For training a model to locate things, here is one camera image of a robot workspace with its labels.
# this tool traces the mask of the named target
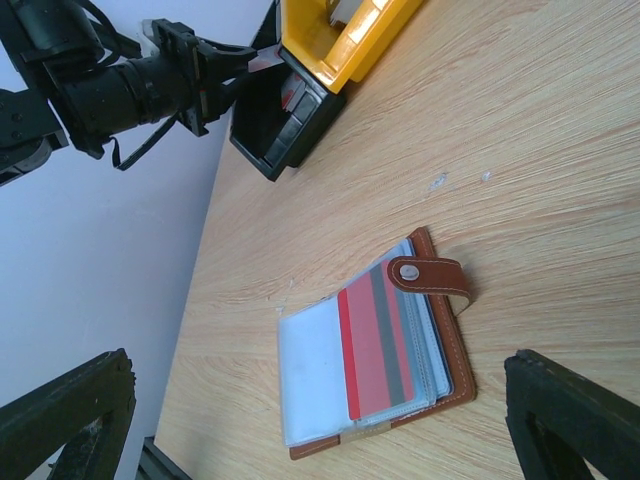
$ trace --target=card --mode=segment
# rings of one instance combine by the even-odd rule
[[[413,400],[408,333],[398,308],[388,261],[338,294],[349,418],[379,413]]]

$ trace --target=wood grain surface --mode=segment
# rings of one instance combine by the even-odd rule
[[[524,347],[640,404],[639,18],[431,0],[298,171],[272,184],[227,145],[158,446],[194,479],[522,478],[503,361]],[[278,318],[420,225],[476,289],[477,400],[290,461]]]

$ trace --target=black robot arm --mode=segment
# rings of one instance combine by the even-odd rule
[[[85,10],[100,24],[90,21]],[[196,136],[230,108],[247,84],[248,47],[197,37],[181,23],[154,20],[158,53],[138,56],[89,0],[0,0],[0,39],[28,89],[0,90],[0,185],[33,171],[68,145],[102,158],[115,134],[166,123],[127,161],[116,141],[113,164],[126,170],[175,123]],[[105,58],[105,47],[111,54]]]

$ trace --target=leather stitching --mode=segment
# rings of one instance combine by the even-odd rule
[[[426,252],[431,253],[431,255],[434,255],[435,252],[433,252],[432,249],[427,247],[427,242],[426,242],[426,239],[425,239],[425,233],[424,233],[423,229],[419,230],[418,238],[420,239],[420,242],[422,243],[422,247],[424,248],[424,250]],[[436,407],[440,407],[442,405],[446,405],[447,403],[453,402],[455,400],[458,400],[458,399],[464,397],[466,395],[466,393],[467,393],[467,388],[468,388],[467,377],[466,377],[466,375],[464,373],[464,368],[462,368],[462,361],[460,360],[460,355],[458,353],[458,348],[456,347],[456,342],[453,341],[454,335],[453,335],[452,327],[450,325],[450,321],[447,318],[446,308],[445,308],[444,302],[442,300],[442,296],[441,295],[436,295],[436,297],[437,297],[437,300],[438,300],[438,309],[440,310],[440,313],[443,315],[443,318],[445,319],[444,324],[447,327],[447,338],[449,340],[449,343],[451,344],[451,347],[453,348],[453,353],[454,353],[454,355],[456,357],[456,362],[458,364],[458,370],[460,371],[460,376],[462,377],[462,391],[458,395],[456,395],[454,397],[451,397],[451,398],[447,398],[443,402],[436,403],[435,405],[432,405],[430,407],[424,408],[424,409],[419,410],[417,412],[410,413],[408,415],[405,415],[404,417],[400,417],[396,421],[405,420],[407,418],[413,417],[414,415],[418,415],[418,414],[421,414],[421,413],[424,413],[424,412],[428,412],[429,410],[432,410],[432,409],[434,409]]]
[[[374,434],[382,432],[382,431],[387,431],[390,428],[391,428],[391,426],[389,425],[389,421],[387,420],[387,421],[384,421],[383,423],[381,423],[380,425],[378,425],[376,427],[367,428],[367,429],[364,429],[364,430],[362,430],[360,432],[349,434],[347,439],[349,441],[355,440],[355,439],[360,438],[360,437],[370,436],[370,435],[374,435]]]
[[[399,265],[400,262],[397,262],[395,265],[393,265],[393,267],[391,268],[391,276],[393,277],[393,279],[400,285],[402,285],[402,289],[403,290],[412,290],[414,292],[456,292],[459,293],[460,295],[462,295],[463,297],[469,298],[469,292],[467,292],[466,290],[461,290],[459,288],[445,288],[445,287],[412,287],[410,285],[407,285],[406,283],[404,283],[400,278],[398,278],[397,269],[396,267]]]

